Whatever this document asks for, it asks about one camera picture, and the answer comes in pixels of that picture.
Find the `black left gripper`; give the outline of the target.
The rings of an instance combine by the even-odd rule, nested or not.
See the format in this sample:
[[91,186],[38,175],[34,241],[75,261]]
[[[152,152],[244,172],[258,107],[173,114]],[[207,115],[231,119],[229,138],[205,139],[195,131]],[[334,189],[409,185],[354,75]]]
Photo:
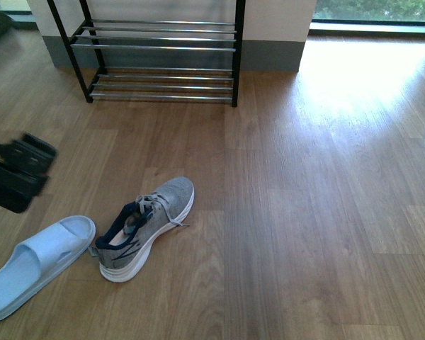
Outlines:
[[0,206],[23,213],[40,195],[57,150],[28,133],[8,144],[0,144]]

